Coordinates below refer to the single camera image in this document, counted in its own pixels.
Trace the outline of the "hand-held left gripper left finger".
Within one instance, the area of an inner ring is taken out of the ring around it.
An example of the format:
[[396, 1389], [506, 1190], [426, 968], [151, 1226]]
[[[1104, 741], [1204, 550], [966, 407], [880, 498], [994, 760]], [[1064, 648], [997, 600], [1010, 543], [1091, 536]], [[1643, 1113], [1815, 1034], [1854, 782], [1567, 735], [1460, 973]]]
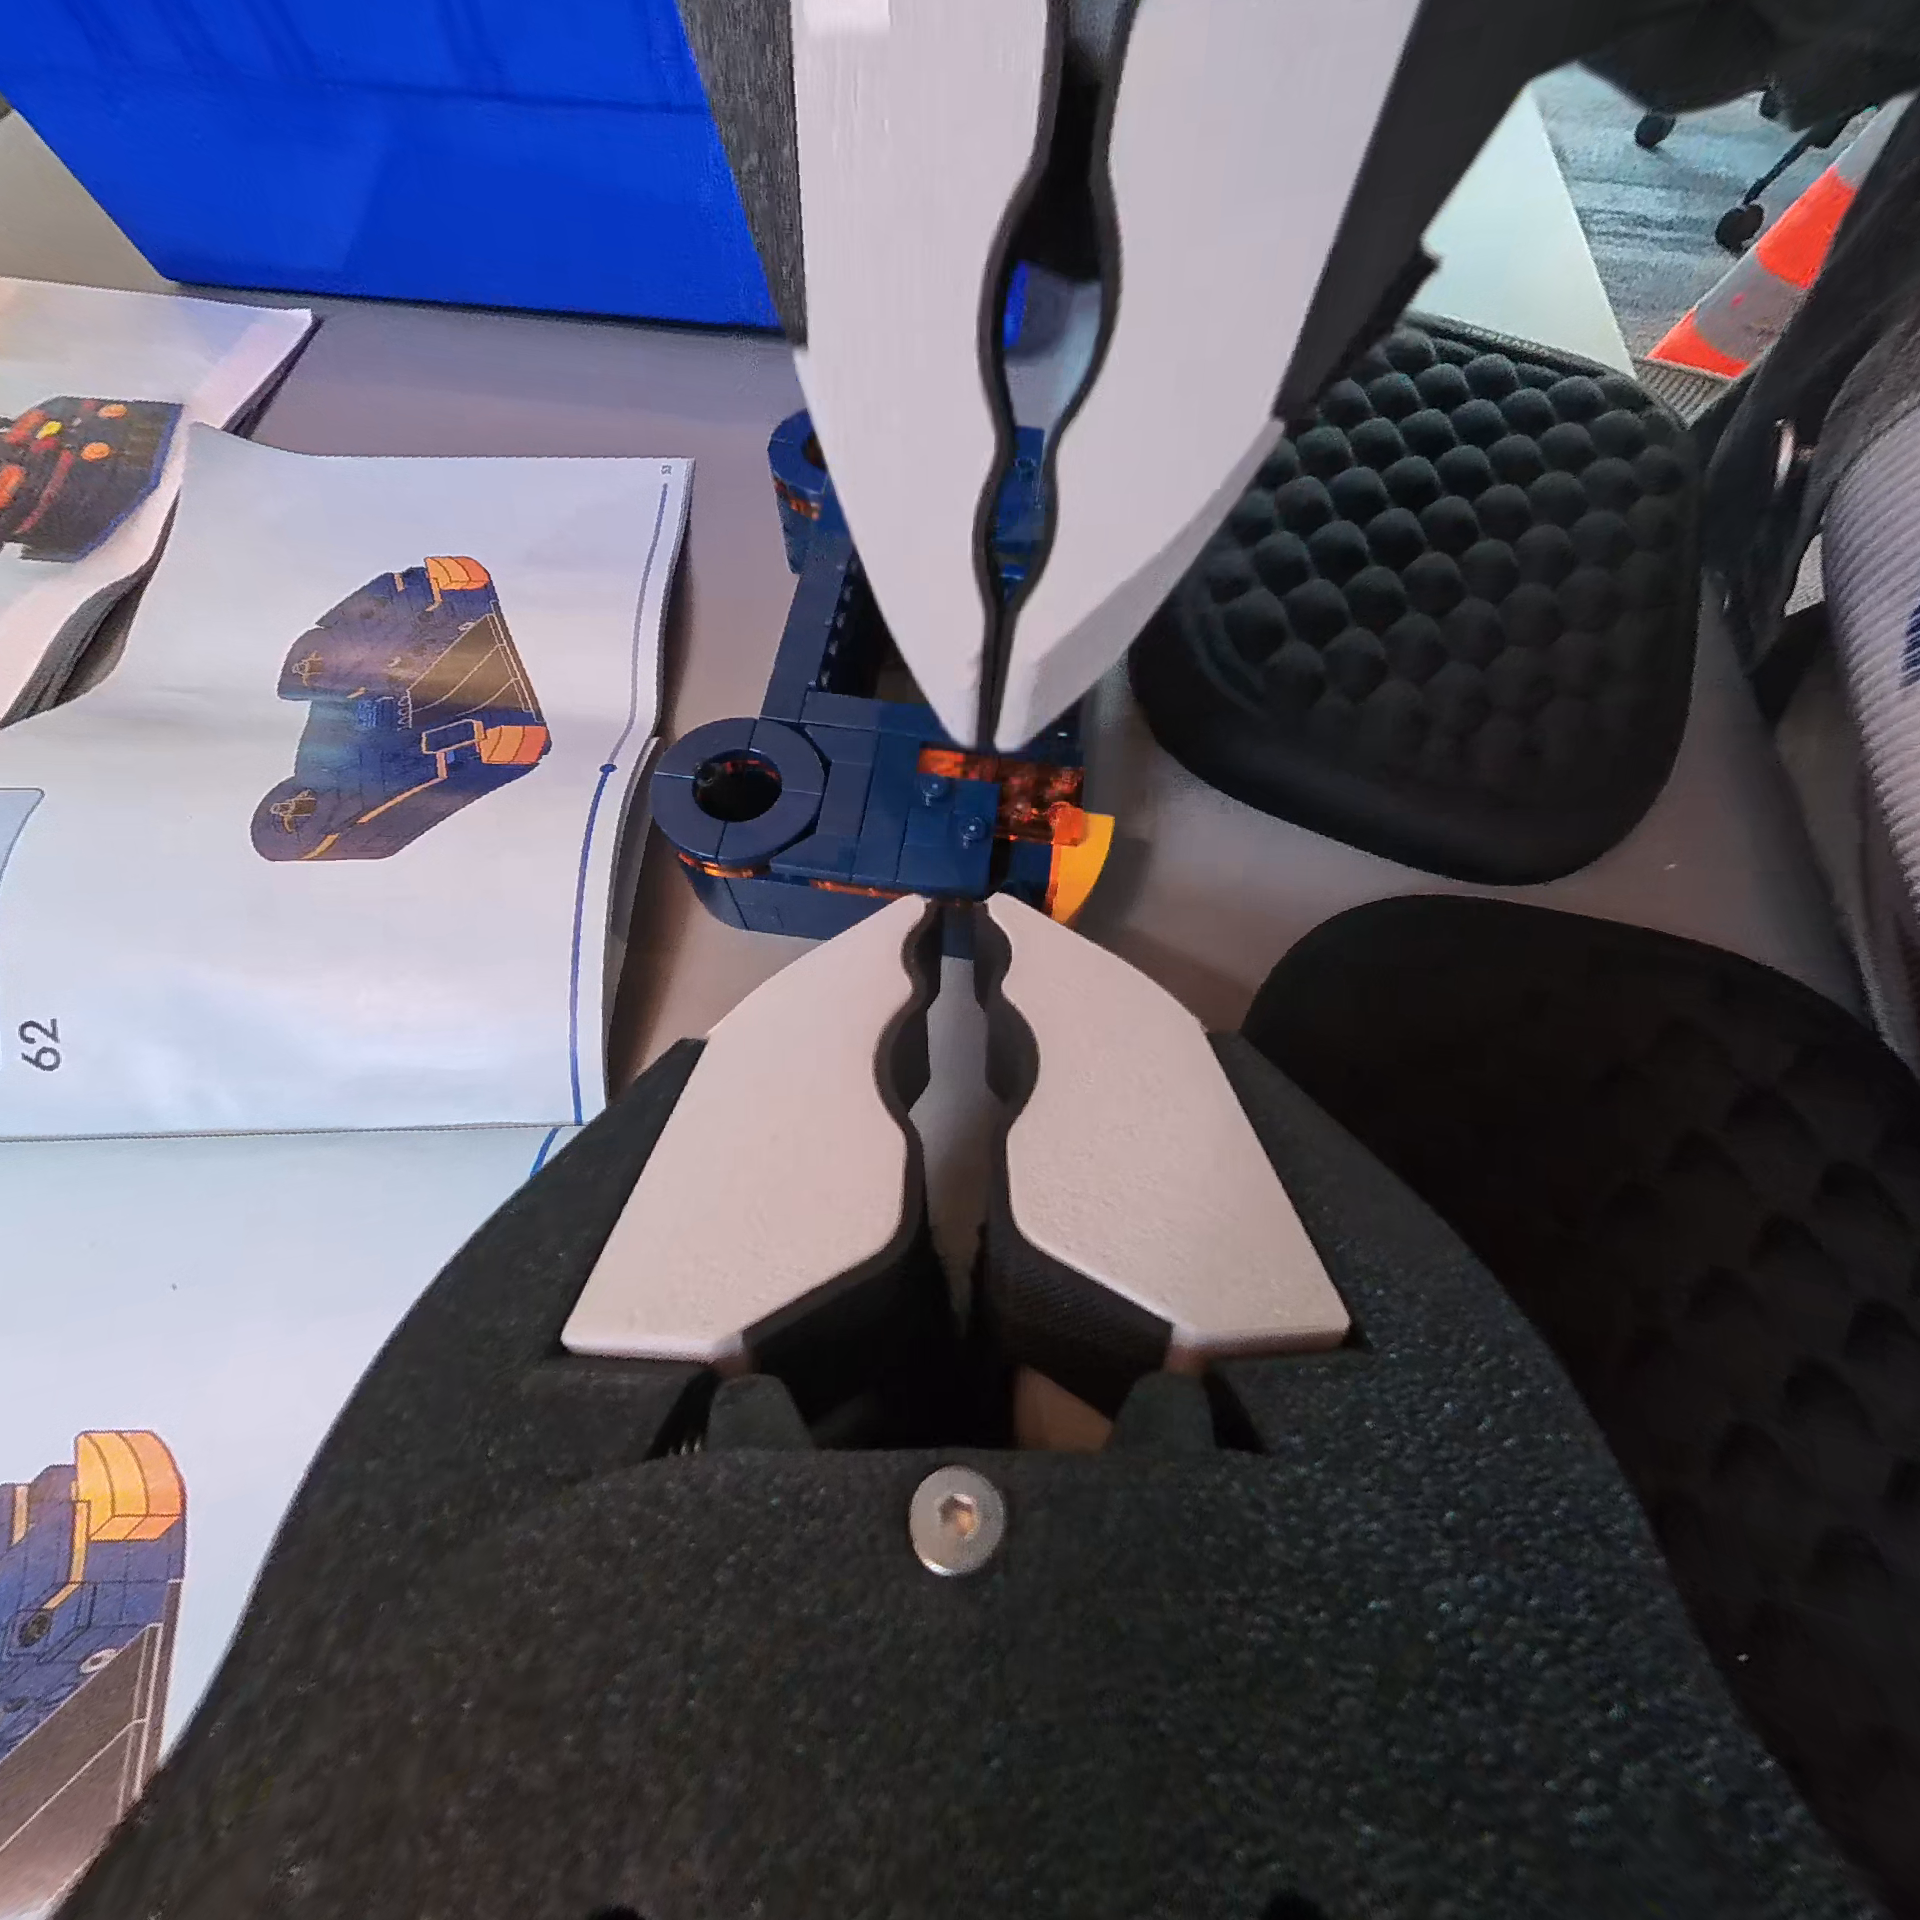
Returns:
[[708, 1031], [572, 1309], [567, 1353], [744, 1361], [904, 1247], [940, 974], [942, 911], [902, 896]]

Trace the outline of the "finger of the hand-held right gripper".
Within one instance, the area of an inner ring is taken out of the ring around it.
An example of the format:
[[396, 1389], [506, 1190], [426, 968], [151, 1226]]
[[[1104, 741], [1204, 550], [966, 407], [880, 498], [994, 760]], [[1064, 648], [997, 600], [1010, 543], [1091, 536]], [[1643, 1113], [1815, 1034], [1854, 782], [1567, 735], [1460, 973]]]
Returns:
[[1063, 59], [1064, 5], [790, 8], [799, 384], [878, 610], [966, 749], [988, 730], [988, 522], [1012, 453], [999, 302]]
[[1147, 3], [1096, 153], [1111, 312], [1053, 446], [1051, 536], [1012, 613], [997, 744], [1075, 704], [1279, 437], [1279, 389], [1410, 3]]

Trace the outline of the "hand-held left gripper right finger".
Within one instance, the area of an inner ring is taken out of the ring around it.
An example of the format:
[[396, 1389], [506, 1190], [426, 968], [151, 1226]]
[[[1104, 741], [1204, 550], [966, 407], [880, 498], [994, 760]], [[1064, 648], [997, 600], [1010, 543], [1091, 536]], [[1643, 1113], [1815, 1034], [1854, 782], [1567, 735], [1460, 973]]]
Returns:
[[1154, 979], [991, 902], [1003, 1109], [991, 1297], [1042, 1375], [1336, 1350], [1350, 1313], [1207, 1029]]

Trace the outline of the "dark blue toy brick model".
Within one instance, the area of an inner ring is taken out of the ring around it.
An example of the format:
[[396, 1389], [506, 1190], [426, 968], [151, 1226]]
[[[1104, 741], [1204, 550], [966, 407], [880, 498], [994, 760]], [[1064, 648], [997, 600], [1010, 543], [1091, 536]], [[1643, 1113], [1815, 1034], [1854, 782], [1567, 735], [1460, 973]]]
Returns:
[[1020, 752], [956, 746], [900, 682], [806, 411], [768, 445], [796, 591], [759, 711], [668, 749], [655, 829], [733, 929], [829, 941], [899, 896], [1007, 895], [1059, 923], [1093, 896], [1114, 816], [1085, 806], [1077, 709]]

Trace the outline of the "grey felt divider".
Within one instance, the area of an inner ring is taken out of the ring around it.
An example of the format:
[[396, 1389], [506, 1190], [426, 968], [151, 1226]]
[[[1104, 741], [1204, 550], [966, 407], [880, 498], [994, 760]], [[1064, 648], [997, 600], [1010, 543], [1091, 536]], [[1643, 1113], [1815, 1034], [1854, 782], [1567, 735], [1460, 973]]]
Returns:
[[806, 343], [799, 136], [788, 3], [678, 3], [711, 119], [790, 345]]

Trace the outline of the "black bumpy cushion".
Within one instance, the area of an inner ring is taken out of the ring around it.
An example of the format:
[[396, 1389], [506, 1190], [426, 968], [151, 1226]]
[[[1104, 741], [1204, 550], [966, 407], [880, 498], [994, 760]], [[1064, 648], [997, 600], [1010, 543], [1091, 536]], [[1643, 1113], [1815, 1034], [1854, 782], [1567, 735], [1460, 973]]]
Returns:
[[1127, 656], [1218, 793], [1453, 881], [1611, 854], [1683, 746], [1700, 455], [1632, 375], [1407, 317], [1288, 423]]
[[1918, 1090], [1808, 985], [1670, 933], [1406, 896], [1242, 1037], [1571, 1375], [1822, 1827], [1918, 1907]]

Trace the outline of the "office chair wheel base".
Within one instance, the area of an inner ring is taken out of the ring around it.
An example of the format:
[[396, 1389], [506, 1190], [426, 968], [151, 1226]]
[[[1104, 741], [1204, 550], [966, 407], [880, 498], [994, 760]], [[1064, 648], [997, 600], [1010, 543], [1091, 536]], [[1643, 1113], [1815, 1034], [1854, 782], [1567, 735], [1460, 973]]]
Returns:
[[1637, 123], [1627, 155], [1635, 185], [1651, 192], [1651, 218], [1727, 259], [1746, 251], [1832, 155], [1832, 146], [1792, 133], [1762, 91], [1683, 114], [1643, 145], [1652, 119]]

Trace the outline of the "open instruction booklet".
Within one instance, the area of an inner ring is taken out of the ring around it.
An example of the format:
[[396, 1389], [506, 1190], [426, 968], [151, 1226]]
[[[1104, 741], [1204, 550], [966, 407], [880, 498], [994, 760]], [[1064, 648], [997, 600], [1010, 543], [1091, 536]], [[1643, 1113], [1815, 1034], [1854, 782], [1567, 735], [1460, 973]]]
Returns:
[[4, 733], [4, 1833], [112, 1825], [323, 1437], [608, 1101], [692, 461], [197, 432]]

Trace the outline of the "orange traffic cone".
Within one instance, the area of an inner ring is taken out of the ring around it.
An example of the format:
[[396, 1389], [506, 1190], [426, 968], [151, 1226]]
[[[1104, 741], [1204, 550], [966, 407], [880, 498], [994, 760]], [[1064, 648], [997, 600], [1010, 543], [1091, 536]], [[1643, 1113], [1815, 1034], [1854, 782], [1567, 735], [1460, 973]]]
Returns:
[[1832, 251], [1836, 231], [1856, 202], [1863, 165], [1831, 162], [1735, 266], [1674, 322], [1643, 370], [1678, 369], [1740, 377], [1773, 349]]

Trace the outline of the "blue box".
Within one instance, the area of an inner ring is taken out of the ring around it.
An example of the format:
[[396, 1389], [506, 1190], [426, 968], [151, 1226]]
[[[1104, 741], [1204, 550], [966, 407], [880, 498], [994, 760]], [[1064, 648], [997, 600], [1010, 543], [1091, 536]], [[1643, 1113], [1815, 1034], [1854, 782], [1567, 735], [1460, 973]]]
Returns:
[[4, 99], [173, 282], [774, 329], [669, 3], [8, 3]]

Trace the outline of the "pale ribbed fabric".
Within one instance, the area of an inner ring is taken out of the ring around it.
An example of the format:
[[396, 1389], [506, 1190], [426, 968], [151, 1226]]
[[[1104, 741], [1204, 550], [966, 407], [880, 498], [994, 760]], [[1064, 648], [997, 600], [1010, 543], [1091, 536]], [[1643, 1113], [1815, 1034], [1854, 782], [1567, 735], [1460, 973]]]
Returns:
[[1842, 384], [1808, 487], [1822, 640], [1775, 730], [1872, 1025], [1918, 1063], [1916, 331]]

